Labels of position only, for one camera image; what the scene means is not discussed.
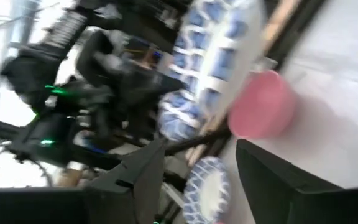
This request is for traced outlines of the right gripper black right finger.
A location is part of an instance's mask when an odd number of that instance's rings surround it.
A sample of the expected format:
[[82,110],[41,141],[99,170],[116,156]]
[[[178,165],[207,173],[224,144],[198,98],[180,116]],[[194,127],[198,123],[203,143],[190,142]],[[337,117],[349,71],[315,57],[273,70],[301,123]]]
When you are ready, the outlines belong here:
[[340,208],[302,193],[339,190],[340,187],[240,139],[236,162],[242,187],[256,223],[345,223]]

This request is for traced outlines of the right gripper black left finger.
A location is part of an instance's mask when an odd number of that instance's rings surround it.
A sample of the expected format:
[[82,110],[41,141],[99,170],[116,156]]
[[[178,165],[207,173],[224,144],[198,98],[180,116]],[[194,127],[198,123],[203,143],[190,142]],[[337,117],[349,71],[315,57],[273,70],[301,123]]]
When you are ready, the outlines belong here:
[[123,158],[84,188],[91,224],[153,224],[164,172],[164,141]]

